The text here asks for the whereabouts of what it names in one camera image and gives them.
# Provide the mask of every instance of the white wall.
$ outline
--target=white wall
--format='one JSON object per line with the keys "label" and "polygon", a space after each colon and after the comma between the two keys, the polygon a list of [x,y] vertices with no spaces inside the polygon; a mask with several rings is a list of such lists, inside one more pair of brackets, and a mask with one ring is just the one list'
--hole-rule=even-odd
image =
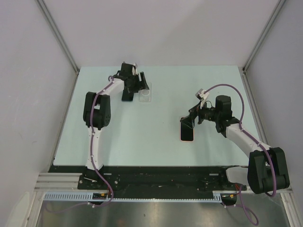
{"label": "white wall", "polygon": [[303,210],[303,1],[288,1],[248,71],[272,146],[283,148]]}
{"label": "white wall", "polygon": [[0,3],[0,226],[50,161],[75,73],[33,0]]}
{"label": "white wall", "polygon": [[243,66],[278,0],[45,0],[80,66]]}

